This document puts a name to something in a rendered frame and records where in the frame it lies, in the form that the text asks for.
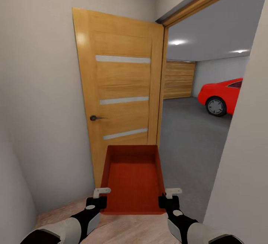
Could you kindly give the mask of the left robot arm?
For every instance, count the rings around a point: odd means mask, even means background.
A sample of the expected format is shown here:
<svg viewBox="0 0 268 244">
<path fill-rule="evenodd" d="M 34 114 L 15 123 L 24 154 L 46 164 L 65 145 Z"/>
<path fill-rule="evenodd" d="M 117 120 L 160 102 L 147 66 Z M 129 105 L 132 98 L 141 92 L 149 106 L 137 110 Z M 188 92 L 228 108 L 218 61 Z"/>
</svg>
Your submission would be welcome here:
<svg viewBox="0 0 268 244">
<path fill-rule="evenodd" d="M 21 244 L 80 244 L 100 223 L 100 209 L 106 209 L 110 188 L 95 188 L 86 199 L 83 211 L 58 223 L 42 226 L 23 239 Z"/>
</svg>

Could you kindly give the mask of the storage box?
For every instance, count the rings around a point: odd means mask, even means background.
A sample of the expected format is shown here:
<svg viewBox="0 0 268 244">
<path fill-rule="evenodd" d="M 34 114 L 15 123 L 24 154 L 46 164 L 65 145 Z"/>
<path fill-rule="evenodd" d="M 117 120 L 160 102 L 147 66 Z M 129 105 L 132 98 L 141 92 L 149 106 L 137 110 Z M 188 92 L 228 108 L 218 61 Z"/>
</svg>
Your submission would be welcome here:
<svg viewBox="0 0 268 244">
<path fill-rule="evenodd" d="M 103 215 L 162 215 L 166 195 L 157 145 L 108 145 L 101 188 L 110 188 Z"/>
</svg>

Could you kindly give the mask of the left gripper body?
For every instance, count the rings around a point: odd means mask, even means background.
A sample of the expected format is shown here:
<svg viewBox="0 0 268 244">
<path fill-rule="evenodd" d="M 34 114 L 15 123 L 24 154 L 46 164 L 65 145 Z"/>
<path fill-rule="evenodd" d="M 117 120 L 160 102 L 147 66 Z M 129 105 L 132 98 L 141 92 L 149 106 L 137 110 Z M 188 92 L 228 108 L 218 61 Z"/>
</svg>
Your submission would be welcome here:
<svg viewBox="0 0 268 244">
<path fill-rule="evenodd" d="M 100 196 L 100 198 L 97 198 L 97 199 L 93 199 L 93 197 L 87 198 L 86 199 L 86 206 L 89 205 L 90 203 L 93 203 L 93 202 L 97 202 L 100 206 L 100 209 L 106 209 L 107 196 Z"/>
</svg>

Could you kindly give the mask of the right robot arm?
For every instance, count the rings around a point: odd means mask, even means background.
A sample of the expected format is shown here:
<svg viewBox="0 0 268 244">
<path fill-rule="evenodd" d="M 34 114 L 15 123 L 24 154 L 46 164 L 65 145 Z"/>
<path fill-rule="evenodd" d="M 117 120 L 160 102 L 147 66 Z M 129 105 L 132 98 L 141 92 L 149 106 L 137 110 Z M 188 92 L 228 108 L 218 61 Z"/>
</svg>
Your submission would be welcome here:
<svg viewBox="0 0 268 244">
<path fill-rule="evenodd" d="M 179 209 L 179 198 L 172 194 L 181 194 L 182 189 L 171 188 L 159 196 L 159 208 L 165 208 L 168 214 L 168 227 L 171 234 L 182 244 L 244 244 L 235 235 L 210 228 L 196 219 L 185 216 Z"/>
</svg>

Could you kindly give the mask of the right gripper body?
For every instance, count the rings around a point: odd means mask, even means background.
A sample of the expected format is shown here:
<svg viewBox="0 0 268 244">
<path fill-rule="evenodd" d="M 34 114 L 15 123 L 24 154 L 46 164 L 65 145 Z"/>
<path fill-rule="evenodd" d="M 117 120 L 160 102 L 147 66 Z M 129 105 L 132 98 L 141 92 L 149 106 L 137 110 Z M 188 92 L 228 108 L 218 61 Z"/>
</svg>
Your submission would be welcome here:
<svg viewBox="0 0 268 244">
<path fill-rule="evenodd" d="M 159 208 L 165 208 L 167 211 L 167 207 L 170 204 L 175 204 L 179 207 L 179 198 L 178 196 L 172 196 L 172 199 L 167 199 L 166 196 L 159 196 Z"/>
</svg>

